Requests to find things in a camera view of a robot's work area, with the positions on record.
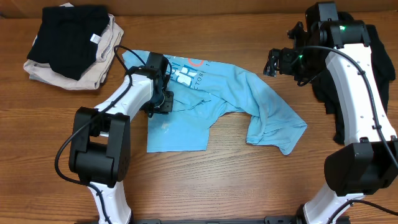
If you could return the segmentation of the light blue printed t-shirt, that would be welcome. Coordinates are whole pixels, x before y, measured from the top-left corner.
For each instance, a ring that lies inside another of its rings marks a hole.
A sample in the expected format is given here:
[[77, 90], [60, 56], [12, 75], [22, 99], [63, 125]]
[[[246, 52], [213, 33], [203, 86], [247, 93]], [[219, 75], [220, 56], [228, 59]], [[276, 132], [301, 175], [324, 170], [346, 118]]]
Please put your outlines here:
[[172, 112], [148, 120], [147, 152], [204, 151], [210, 128], [226, 113], [251, 115], [246, 142], [288, 155], [306, 122], [255, 73], [233, 64], [167, 56]]

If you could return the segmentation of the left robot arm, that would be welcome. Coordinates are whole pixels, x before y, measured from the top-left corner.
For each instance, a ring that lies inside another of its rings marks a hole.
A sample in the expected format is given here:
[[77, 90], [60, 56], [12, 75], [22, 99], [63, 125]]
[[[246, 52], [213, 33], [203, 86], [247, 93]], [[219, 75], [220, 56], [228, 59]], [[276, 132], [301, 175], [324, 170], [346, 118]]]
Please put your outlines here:
[[132, 223], [123, 180], [131, 158], [131, 121], [169, 114], [174, 94], [167, 90], [170, 62], [151, 52], [146, 62], [127, 69], [121, 86], [94, 108], [77, 110], [69, 141], [69, 169], [87, 186], [99, 212], [99, 223]]

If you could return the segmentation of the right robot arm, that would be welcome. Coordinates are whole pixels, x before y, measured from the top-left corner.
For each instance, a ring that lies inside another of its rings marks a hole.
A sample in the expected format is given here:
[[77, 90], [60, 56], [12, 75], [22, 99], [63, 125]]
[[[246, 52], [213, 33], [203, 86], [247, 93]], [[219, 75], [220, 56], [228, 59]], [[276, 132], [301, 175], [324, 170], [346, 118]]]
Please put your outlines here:
[[291, 49], [272, 49], [264, 74], [291, 75], [306, 85], [328, 71], [338, 95], [345, 145], [324, 163], [325, 184], [294, 216], [268, 216], [266, 223], [348, 223], [345, 211], [397, 177], [397, 134], [374, 79], [371, 39], [363, 21], [341, 20], [336, 4], [317, 2], [305, 22], [288, 31]]

